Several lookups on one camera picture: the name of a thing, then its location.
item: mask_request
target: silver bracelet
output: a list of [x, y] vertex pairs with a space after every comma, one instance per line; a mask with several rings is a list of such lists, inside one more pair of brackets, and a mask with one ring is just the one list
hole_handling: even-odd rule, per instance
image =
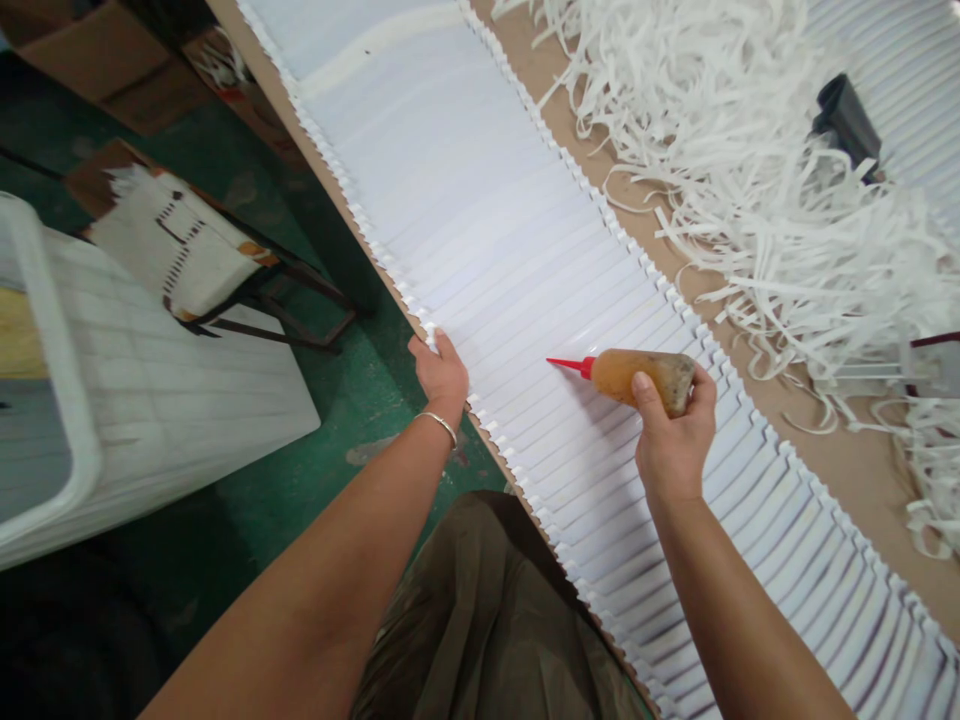
[[453, 428], [450, 427], [450, 423], [448, 423], [446, 420], [444, 420], [442, 417], [440, 417], [436, 413], [422, 412], [419, 415], [417, 415], [417, 417], [424, 417], [424, 416], [432, 417], [438, 423], [443, 425], [444, 430], [450, 433], [450, 439], [453, 441], [453, 450], [451, 452], [456, 452], [457, 450], [460, 449], [460, 446], [457, 444], [457, 434], [453, 431]]

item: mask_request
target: amber liquid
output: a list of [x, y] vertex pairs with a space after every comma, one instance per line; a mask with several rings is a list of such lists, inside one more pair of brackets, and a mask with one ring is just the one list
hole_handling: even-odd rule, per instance
[[593, 363], [591, 378], [594, 387], [607, 397], [636, 407], [633, 376], [644, 372], [653, 380], [667, 415], [680, 417], [687, 409], [693, 369], [693, 360], [686, 355], [614, 349], [600, 353]]

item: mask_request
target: red nozzle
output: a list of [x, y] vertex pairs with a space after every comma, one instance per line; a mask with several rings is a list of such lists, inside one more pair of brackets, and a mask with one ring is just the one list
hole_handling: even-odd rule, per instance
[[590, 375], [593, 372], [593, 363], [596, 358], [585, 357], [583, 362], [577, 362], [576, 360], [558, 360], [557, 358], [547, 358], [547, 362], [553, 363], [554, 365], [562, 365], [563, 367], [572, 368], [580, 372], [580, 377], [584, 380], [589, 380]]

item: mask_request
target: glue bottle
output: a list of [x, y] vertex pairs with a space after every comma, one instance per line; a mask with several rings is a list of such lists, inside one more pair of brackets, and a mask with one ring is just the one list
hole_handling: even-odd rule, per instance
[[547, 358], [547, 362], [580, 372], [584, 380], [609, 398], [637, 406], [633, 396], [633, 376], [646, 373], [663, 400], [669, 417], [683, 415], [687, 410], [687, 395], [693, 382], [694, 362], [686, 355], [643, 352], [642, 350], [604, 350], [597, 357], [586, 357], [582, 362]]

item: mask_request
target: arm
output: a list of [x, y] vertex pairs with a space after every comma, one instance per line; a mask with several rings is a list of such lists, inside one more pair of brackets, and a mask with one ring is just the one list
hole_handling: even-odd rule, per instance
[[[438, 331], [410, 341], [427, 410], [457, 430], [467, 371]], [[346, 717], [423, 530], [449, 433], [414, 420], [237, 599], [142, 718]]]
[[637, 466], [690, 633], [725, 718], [852, 718], [813, 653], [767, 596], [703, 499], [717, 389], [697, 366], [683, 417], [670, 420], [650, 378]]

